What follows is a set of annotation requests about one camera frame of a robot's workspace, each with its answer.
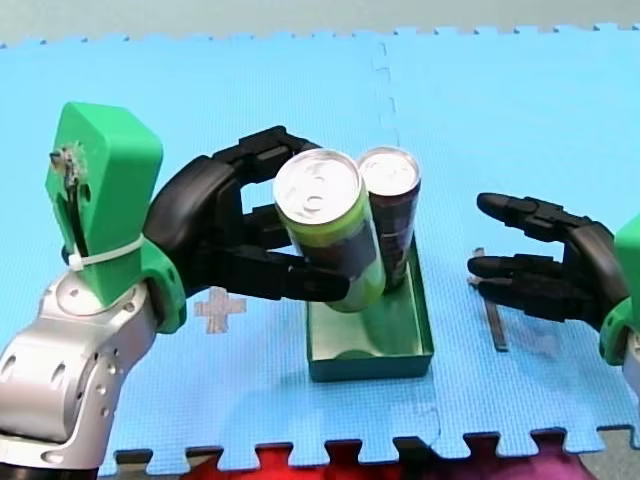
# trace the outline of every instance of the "green tray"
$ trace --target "green tray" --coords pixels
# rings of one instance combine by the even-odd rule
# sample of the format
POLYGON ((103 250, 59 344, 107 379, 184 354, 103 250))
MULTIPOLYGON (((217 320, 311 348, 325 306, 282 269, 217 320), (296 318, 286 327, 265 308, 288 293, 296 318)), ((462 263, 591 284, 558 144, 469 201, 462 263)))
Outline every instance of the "green tray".
POLYGON ((403 284, 358 313, 307 303, 307 359, 312 380, 420 377, 433 342, 415 240, 403 284))

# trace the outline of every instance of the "blue foam mat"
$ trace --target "blue foam mat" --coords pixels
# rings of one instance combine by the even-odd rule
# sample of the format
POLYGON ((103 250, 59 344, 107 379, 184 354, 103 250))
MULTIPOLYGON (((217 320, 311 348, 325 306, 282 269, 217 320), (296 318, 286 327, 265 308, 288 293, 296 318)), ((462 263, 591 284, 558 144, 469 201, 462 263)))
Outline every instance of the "blue foam mat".
MULTIPOLYGON (((0 51, 0 143, 11 159, 0 198, 15 230, 0 238, 3 343, 61 271, 43 182, 69 99, 123 105, 149 125, 165 145, 161 183, 192 157, 279 123, 352 155, 399 143, 424 170, 418 240, 436 348, 427 377, 312 384, 296 302, 248 299, 247 313, 231 316, 219 335, 206 335, 192 315, 132 372, 101 473, 112 473, 113 452, 126 449, 152 449, 149 471, 173 473, 187 469, 184 449, 194 446, 223 447, 220 466, 237 469, 256 466, 263 443, 290 442, 290 462, 310 465, 326 462, 327 440, 360 439, 361 461, 379 462, 397 457, 394 437, 418 436, 462 457, 464 434, 496 432, 499 453, 527 455, 536 452, 532 431, 565 429, 567 450, 584 452, 603 447, 597 428, 637 427, 620 372, 601 361, 584 325, 504 309, 510 353, 495 353, 465 261, 477 246, 559 253, 483 218, 474 203, 481 190, 564 202, 612 228, 636 213, 625 200, 640 171, 631 160, 640 141, 632 56, 640 33, 478 31, 113 36, 0 51)), ((248 206, 269 201, 269 185, 245 192, 248 206)))

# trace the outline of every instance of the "palm of robotic hand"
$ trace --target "palm of robotic hand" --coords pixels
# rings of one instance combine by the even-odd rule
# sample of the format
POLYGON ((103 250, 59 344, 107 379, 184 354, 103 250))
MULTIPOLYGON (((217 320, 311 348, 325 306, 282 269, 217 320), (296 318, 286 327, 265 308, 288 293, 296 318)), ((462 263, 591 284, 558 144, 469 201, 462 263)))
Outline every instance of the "palm of robotic hand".
POLYGON ((468 269, 479 277, 485 299, 546 320, 583 320, 600 330, 609 312, 629 296, 614 236, 602 223, 530 197, 482 193, 477 205, 527 237, 564 244, 562 262, 526 254, 470 259, 468 269))
MULTIPOLYGON (((187 298, 211 286, 272 300, 345 297, 348 279, 270 251, 291 244, 273 204, 243 214, 243 187, 271 180, 292 156, 312 148, 318 145, 277 126, 193 159, 164 185, 144 235, 176 266, 187 298)), ((62 255, 68 263, 64 249, 62 255)))

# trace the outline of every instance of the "green 3d-printed part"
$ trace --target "green 3d-printed part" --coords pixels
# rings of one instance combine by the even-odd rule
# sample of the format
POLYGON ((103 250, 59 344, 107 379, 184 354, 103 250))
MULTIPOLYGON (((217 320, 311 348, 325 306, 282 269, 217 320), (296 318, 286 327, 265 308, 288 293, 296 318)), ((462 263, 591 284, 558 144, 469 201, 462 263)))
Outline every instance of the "green 3d-printed part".
MULTIPOLYGON (((141 238, 162 153, 160 140, 123 108, 73 102, 63 107, 46 189, 68 252, 80 242, 74 234, 78 225, 69 213, 70 201, 77 205, 71 211, 77 212, 85 256, 104 254, 141 238), (73 199, 70 171, 77 186, 73 199)), ((147 239, 142 242, 125 255, 85 265, 78 274, 105 306, 150 279, 160 302, 156 306, 162 310, 160 330, 170 333, 185 319, 182 282, 171 261, 147 239)))
POLYGON ((640 333, 640 215, 618 231, 615 249, 630 297, 607 315, 600 330, 600 353, 608 363, 621 365, 629 333, 640 333))
POLYGON ((316 382, 424 375, 433 342, 415 242, 406 279, 358 313, 307 304, 307 358, 316 382))

